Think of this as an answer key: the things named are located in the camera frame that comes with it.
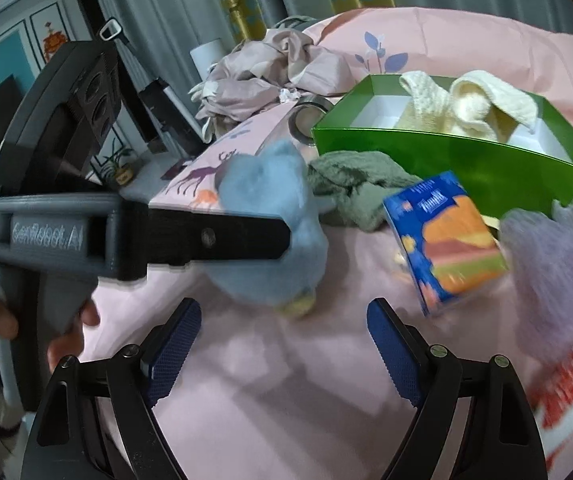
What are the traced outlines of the person left hand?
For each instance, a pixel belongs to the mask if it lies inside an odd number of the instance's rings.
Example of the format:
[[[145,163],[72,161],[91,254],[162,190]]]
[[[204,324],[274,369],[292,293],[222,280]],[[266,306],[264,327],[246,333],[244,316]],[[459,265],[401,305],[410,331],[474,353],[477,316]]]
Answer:
[[[92,299],[88,299],[79,309],[64,333],[52,337],[46,353],[49,370],[53,372],[64,356],[80,356],[85,349],[84,327],[96,327],[101,323],[100,313]],[[17,321],[13,313],[0,299],[0,338],[14,340],[25,328],[29,329],[30,336],[36,336],[36,322],[32,318]]]

